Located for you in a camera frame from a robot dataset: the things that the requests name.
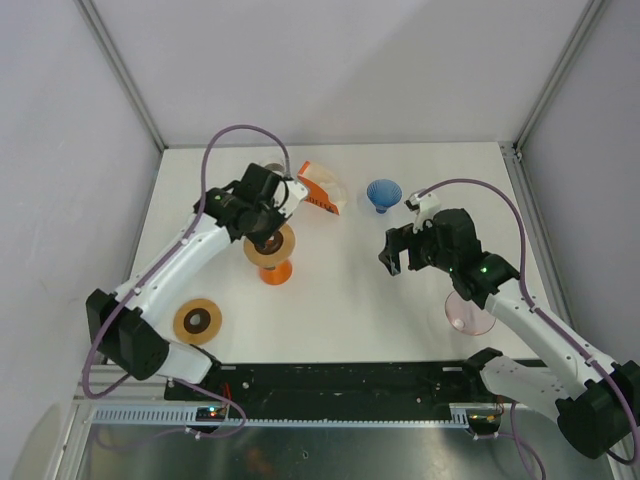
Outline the blue glass dripper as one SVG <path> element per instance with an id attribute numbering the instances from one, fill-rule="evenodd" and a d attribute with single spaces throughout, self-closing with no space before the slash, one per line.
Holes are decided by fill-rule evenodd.
<path id="1" fill-rule="evenodd" d="M 377 179 L 366 189 L 366 195 L 378 214 L 385 214 L 402 199 L 401 187 L 389 179 Z"/>

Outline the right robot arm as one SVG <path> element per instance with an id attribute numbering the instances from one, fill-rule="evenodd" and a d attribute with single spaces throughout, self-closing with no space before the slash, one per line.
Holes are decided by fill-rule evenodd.
<path id="1" fill-rule="evenodd" d="M 639 367 L 616 362 L 588 344 L 520 289 L 522 275 L 504 258 L 482 249 L 474 223 L 463 209 L 437 213 L 425 226 L 407 224 L 385 233 L 379 255 L 391 275 L 433 267 L 449 275 L 459 296 L 512 330 L 545 364 L 522 367 L 487 348 L 468 362 L 463 393 L 473 401 L 506 396 L 555 422 L 582 455 L 596 459 L 626 436 L 639 437 Z"/>

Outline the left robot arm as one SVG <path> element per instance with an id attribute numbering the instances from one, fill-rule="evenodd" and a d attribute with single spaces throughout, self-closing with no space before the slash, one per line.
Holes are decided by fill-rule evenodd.
<path id="1" fill-rule="evenodd" d="M 233 242 L 247 238 L 263 246 L 308 197 L 292 178 L 272 186 L 233 181 L 202 194 L 177 237 L 141 272 L 112 293 L 95 290 L 86 301 L 90 352 L 102 353 L 127 375 L 186 381 L 197 398 L 214 397 L 221 387 L 213 359 L 185 341 L 170 340 L 160 327 L 169 303 L 206 263 Z"/>

